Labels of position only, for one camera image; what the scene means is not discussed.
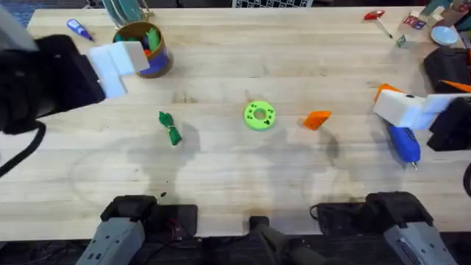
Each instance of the blue screwdriver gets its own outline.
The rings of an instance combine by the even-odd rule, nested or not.
[[[417,170],[417,163],[420,160],[420,145],[414,133],[409,128],[399,128],[388,123],[388,132],[397,154],[406,163],[411,163]]]

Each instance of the red screwdriver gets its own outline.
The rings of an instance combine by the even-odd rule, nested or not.
[[[381,22],[380,17],[383,16],[384,10],[375,10],[372,12],[369,12],[365,15],[364,20],[378,20],[378,22],[381,24],[383,29],[388,33],[389,37],[392,38],[391,33],[389,33],[389,30],[383,25],[383,22]]]

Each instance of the green gear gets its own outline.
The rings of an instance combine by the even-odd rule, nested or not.
[[[250,102],[244,110],[245,123],[253,130],[267,130],[275,123],[277,113],[265,101]]]

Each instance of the red handle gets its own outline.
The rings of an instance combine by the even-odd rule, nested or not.
[[[375,10],[370,13],[367,13],[364,17],[365,20],[372,20],[380,18],[384,14],[384,10]]]

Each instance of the blue pen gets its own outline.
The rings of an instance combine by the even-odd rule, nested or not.
[[[67,27],[78,35],[93,41],[93,38],[88,34],[87,30],[76,19],[69,19],[67,21]]]

